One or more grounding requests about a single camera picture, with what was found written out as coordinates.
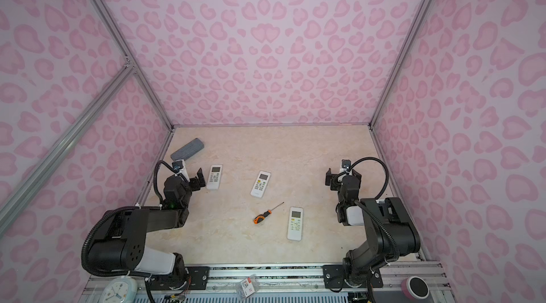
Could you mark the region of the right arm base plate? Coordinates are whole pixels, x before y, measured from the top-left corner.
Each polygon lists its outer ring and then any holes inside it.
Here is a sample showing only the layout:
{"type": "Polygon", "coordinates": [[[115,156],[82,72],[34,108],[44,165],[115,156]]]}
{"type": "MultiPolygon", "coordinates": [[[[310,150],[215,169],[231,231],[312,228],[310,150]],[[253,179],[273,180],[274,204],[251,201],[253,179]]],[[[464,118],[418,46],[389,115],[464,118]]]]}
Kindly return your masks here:
{"type": "Polygon", "coordinates": [[[383,288],[384,286],[379,271],[354,275],[342,265],[323,265],[321,269],[326,289],[334,291],[340,289],[366,289],[368,283],[371,283],[373,289],[383,288]]]}

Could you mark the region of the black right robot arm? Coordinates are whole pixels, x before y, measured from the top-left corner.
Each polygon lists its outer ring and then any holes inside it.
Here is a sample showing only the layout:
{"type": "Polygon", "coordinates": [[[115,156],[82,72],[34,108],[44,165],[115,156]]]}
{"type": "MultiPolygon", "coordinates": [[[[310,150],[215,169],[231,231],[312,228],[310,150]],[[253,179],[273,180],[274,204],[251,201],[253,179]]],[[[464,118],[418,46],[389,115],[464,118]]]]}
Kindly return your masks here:
{"type": "Polygon", "coordinates": [[[361,176],[326,173],[325,185],[338,196],[336,214],[344,226],[363,226],[365,242],[346,253],[341,265],[325,265],[325,288],[381,288],[380,269],[420,250],[420,237],[398,198],[361,199],[361,176]]]}

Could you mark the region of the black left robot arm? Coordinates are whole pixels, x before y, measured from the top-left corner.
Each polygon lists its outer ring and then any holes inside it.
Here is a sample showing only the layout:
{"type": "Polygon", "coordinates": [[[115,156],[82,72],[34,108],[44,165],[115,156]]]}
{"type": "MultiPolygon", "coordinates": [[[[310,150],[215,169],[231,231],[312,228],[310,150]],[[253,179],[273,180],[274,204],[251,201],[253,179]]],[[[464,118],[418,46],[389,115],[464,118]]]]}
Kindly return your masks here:
{"type": "Polygon", "coordinates": [[[190,275],[183,256],[147,246],[146,237],[151,232],[182,228],[189,217],[193,192],[205,186],[202,170],[188,181],[173,175],[164,183],[162,206],[125,206],[107,211],[82,245],[83,269],[96,277],[128,275],[158,285],[187,285],[190,275]]]}

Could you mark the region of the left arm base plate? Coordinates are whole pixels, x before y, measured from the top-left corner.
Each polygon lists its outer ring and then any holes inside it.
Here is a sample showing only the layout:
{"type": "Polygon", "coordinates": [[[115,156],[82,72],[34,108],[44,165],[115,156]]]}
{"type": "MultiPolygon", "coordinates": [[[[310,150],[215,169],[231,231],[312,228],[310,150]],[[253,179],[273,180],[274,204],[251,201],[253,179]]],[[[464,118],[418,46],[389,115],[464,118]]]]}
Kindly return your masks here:
{"type": "Polygon", "coordinates": [[[169,275],[154,275],[149,286],[156,291],[205,290],[209,274],[210,267],[190,266],[182,272],[174,270],[169,275]]]}

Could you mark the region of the orange black screwdriver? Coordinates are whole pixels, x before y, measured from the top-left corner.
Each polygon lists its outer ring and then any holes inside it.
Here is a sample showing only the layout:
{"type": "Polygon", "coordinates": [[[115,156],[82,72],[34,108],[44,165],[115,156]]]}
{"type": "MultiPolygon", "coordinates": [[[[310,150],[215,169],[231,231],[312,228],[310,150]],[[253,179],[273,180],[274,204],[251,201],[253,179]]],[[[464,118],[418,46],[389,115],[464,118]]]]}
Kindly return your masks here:
{"type": "Polygon", "coordinates": [[[253,223],[254,223],[255,225],[260,224],[260,223],[263,222],[268,216],[270,216],[270,215],[272,214],[273,210],[277,209],[278,207],[280,207],[280,206],[283,205],[283,204],[284,204],[284,202],[281,202],[279,205],[275,206],[273,209],[269,209],[269,210],[267,210],[266,212],[257,215],[257,216],[253,219],[253,223]]]}

